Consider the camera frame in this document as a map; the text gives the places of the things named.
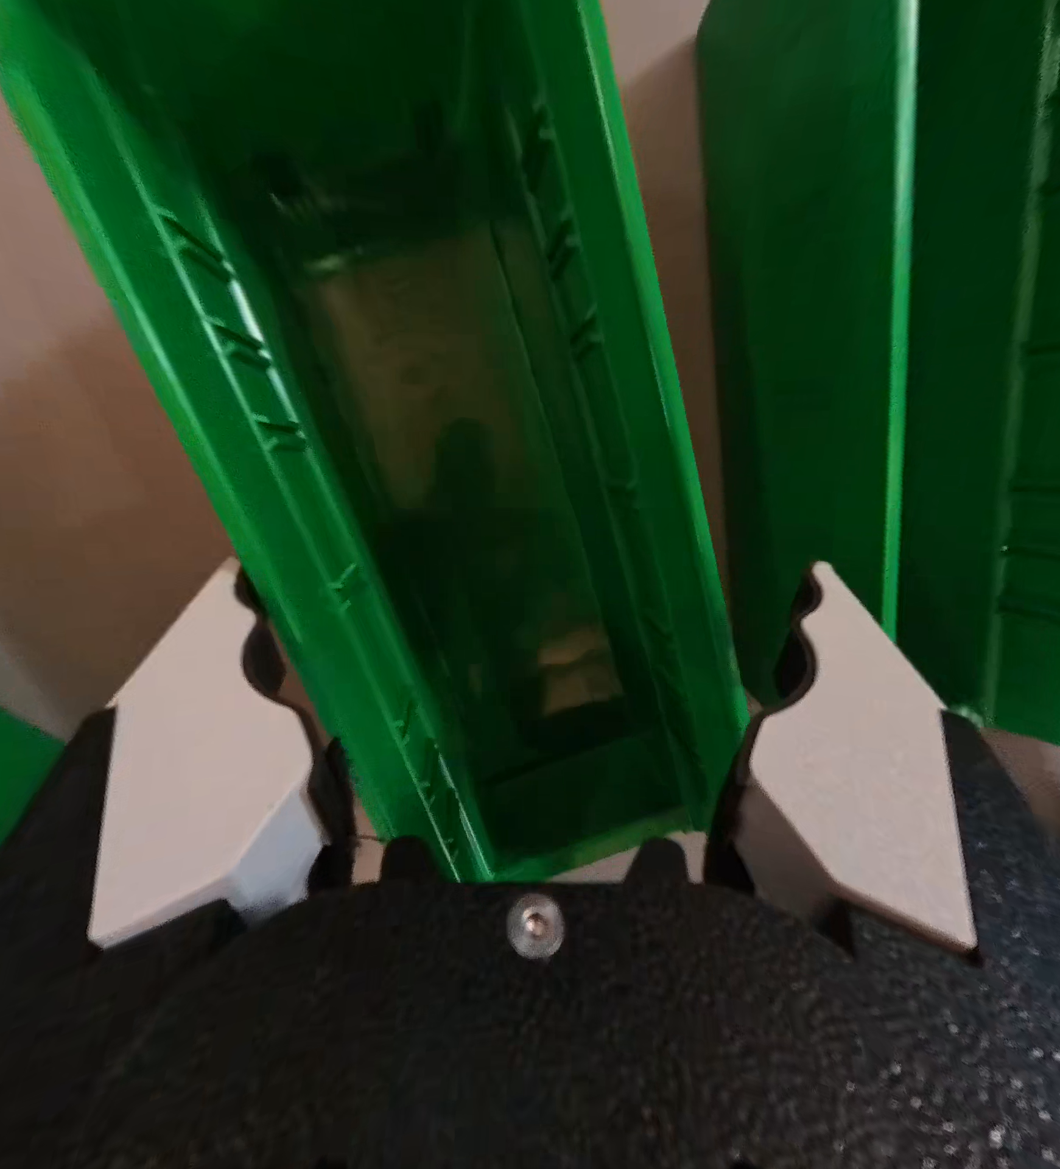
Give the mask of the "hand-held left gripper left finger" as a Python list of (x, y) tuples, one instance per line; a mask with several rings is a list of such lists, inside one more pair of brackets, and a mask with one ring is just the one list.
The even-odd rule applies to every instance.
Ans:
[(255, 924), (353, 871), (346, 761), (300, 705), (236, 559), (111, 700), (88, 938), (102, 950), (220, 904)]

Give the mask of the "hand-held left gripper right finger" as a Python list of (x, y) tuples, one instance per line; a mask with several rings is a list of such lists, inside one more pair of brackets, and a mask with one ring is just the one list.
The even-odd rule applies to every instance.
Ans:
[(947, 708), (828, 563), (802, 578), (776, 671), (713, 815), (707, 883), (972, 955)]

